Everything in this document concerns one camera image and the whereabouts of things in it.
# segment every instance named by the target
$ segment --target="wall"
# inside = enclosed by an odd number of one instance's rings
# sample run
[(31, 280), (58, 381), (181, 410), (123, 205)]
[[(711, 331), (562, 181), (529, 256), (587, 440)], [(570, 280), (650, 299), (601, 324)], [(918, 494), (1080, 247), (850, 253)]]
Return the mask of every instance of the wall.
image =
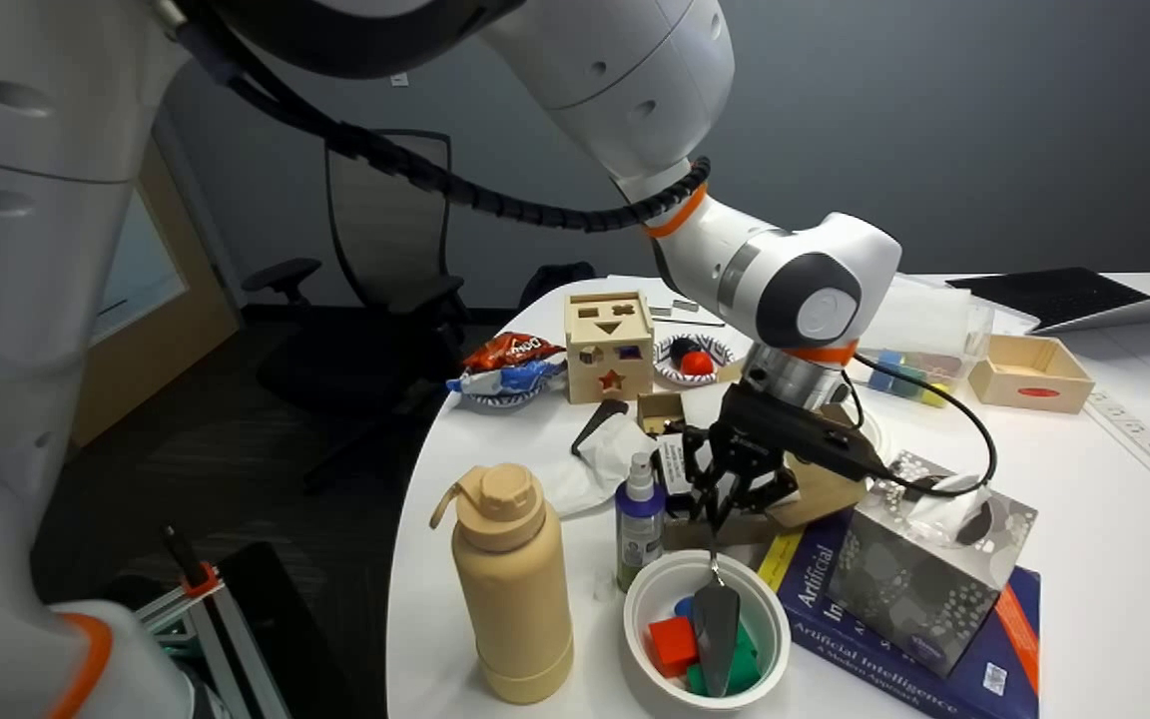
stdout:
[[(730, 0), (727, 15), (739, 79), (703, 147), (722, 201), (787, 227), (858, 213), (906, 244), (906, 268), (1150, 268), (1150, 0)], [(452, 134), (456, 171), (484, 185), (615, 205), (477, 42), (413, 83), (288, 75), (358, 123)], [(232, 277), (327, 256), (320, 144), (199, 72), (177, 79), (163, 123)], [(639, 233), (452, 213), (477, 307), (509, 307), (536, 265), (574, 256), (650, 268)], [(337, 272), (312, 292), (353, 299)]]

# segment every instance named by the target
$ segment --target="white table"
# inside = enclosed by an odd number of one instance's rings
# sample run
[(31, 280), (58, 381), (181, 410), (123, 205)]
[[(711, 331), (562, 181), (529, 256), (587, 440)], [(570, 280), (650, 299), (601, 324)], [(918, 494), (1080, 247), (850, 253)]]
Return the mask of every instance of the white table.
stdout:
[[(561, 339), (561, 307), (570, 292), (643, 289), (666, 299), (659, 280), (593, 280), (545, 296), (513, 328)], [(1137, 404), (1150, 418), (1150, 328), (1072, 335), (1091, 377), (1111, 394)], [(895, 394), (868, 392), (868, 410), (900, 446), (915, 446), (949, 469), (980, 469), (980, 436), (956, 410), (931, 410)], [(1023, 565), (1044, 573), (1044, 714), (1150, 714), (1150, 469), (1128, 452), (1091, 410), (1048, 416), (980, 409), (992, 422), (1003, 469), (999, 488), (1044, 512)], [(452, 533), (428, 529), (449, 484), (477, 462), (529, 462), (532, 473), (578, 473), (567, 456), (587, 422), (587, 404), (561, 394), (513, 416), (481, 416), (449, 400), (440, 410), (401, 520), (393, 597), (389, 597), (389, 707), (394, 719), (433, 714), (659, 714), (650, 697), (622, 673), (615, 524), (611, 509), (567, 520), (567, 588), (574, 621), (574, 673), (536, 707), (494, 705), (477, 678), (470, 623), (464, 610)], [(850, 678), (846, 673), (791, 653), (787, 683), (759, 714), (915, 714), (900, 701)]]

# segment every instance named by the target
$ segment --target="chair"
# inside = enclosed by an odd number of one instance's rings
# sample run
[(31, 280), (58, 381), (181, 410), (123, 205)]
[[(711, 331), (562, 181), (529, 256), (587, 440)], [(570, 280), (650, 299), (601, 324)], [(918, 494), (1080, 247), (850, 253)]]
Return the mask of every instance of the chair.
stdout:
[[(394, 144), (452, 165), (452, 139), (436, 134), (389, 134)], [(408, 181), (370, 171), (358, 159), (324, 153), (331, 253), (358, 312), (320, 312), (305, 280), (320, 261), (284, 261), (255, 272), (245, 289), (279, 292), (300, 328), (261, 364), (261, 384), (320, 416), (345, 416), (347, 440), (307, 473), (320, 490), (337, 460), (389, 446), (394, 429), (425, 433), (458, 371), (464, 304), (449, 277), (449, 201)]]

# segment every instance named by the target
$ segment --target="plastic bowl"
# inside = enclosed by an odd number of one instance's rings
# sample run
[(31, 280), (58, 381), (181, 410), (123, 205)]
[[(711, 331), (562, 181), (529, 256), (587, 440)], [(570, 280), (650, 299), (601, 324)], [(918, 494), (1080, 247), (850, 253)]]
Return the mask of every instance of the plastic bowl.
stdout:
[(739, 615), (764, 653), (764, 678), (739, 697), (693, 697), (679, 678), (654, 673), (649, 626), (674, 615), (674, 605), (707, 588), (707, 553), (670, 553), (633, 581), (622, 600), (622, 645), (654, 690), (694, 711), (748, 711), (768, 701), (787, 673), (791, 630), (780, 597), (744, 565), (721, 556), (722, 582), (739, 593)]

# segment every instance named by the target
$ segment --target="blue box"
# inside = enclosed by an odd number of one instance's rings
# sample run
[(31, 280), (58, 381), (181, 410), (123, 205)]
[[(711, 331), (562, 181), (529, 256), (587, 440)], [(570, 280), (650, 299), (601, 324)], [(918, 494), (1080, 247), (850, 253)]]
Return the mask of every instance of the blue box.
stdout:
[(1023, 638), (1032, 653), (1032, 674), (1040, 655), (1040, 597), (1044, 581), (1016, 569), (1011, 615), (985, 615), (949, 674), (933, 674), (903, 655), (895, 645), (862, 626), (828, 597), (828, 581), (846, 538), (846, 516), (811, 524), (787, 556), (780, 600), (791, 623), (791, 638), (843, 673), (883, 689), (887, 697), (927, 714), (980, 714), (980, 719), (1040, 719), (1040, 689), (1023, 673)]

